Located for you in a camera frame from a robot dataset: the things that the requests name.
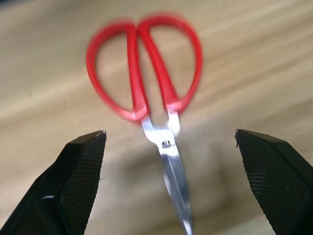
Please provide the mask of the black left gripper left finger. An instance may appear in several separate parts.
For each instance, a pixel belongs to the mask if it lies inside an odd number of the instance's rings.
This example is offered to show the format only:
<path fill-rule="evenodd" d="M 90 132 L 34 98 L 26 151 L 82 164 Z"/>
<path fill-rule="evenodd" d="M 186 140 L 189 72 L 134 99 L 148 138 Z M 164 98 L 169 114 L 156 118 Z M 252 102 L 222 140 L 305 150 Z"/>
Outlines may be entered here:
<path fill-rule="evenodd" d="M 99 187 L 106 132 L 68 142 L 31 185 L 0 230 L 2 235 L 82 235 Z"/>

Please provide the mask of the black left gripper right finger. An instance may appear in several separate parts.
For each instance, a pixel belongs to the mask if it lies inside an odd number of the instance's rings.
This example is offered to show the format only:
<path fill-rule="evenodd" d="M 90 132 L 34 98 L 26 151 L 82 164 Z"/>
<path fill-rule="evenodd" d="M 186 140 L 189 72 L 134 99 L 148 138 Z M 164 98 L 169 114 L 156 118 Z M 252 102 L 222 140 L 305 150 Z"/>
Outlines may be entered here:
<path fill-rule="evenodd" d="M 277 235 L 313 233 L 313 167 L 286 141 L 238 129 L 251 191 Z"/>

